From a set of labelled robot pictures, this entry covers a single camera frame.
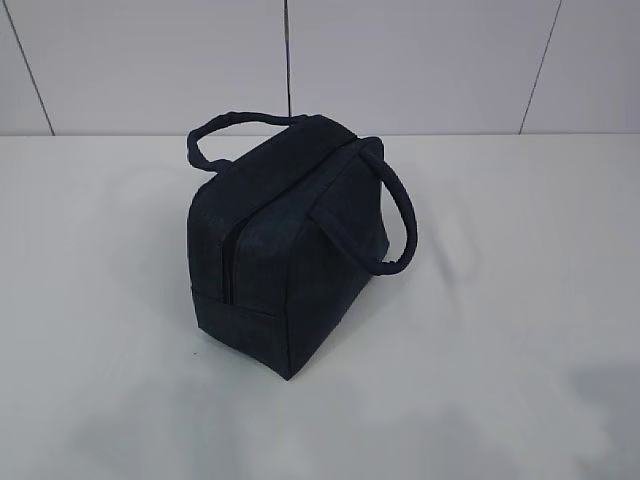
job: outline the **white table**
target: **white table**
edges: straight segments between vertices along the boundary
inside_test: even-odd
[[[0,478],[639,478],[640,136],[385,143],[415,261],[285,382],[196,328],[183,138],[0,139]]]

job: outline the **bag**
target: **bag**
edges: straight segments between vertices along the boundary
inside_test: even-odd
[[[197,141],[245,122],[289,127],[235,162],[209,162]],[[382,141],[321,115],[230,112],[189,133],[191,165],[218,175],[196,193],[187,248],[198,326],[290,379],[372,275],[401,272],[416,250],[415,213],[383,160]],[[397,262],[381,182],[407,230]]]

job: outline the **white surface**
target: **white surface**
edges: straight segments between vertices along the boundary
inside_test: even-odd
[[[184,134],[228,110],[287,111],[281,2],[9,6],[56,134]]]
[[[367,133],[514,133],[557,0],[291,2],[293,108]]]
[[[640,136],[385,143],[415,261],[287,383],[196,328],[183,138],[0,139],[0,478],[637,479]]]
[[[640,132],[640,2],[564,0],[527,132]]]
[[[0,135],[49,135],[11,24],[0,3]]]

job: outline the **wall tile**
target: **wall tile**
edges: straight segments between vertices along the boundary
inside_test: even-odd
[[[11,24],[0,5],[0,135],[49,135]]]
[[[10,7],[57,134],[184,134],[229,110],[287,111],[280,2]]]
[[[564,0],[525,132],[640,132],[640,2]]]

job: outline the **fabric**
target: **fabric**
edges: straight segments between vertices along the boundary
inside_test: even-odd
[[[204,158],[200,138],[247,121],[289,127],[235,162]],[[218,172],[187,220],[198,325],[290,379],[372,275],[411,261],[417,225],[407,192],[379,138],[359,139],[321,115],[231,112],[193,130],[187,148],[194,167]],[[382,262],[382,183],[407,228],[397,262]]]

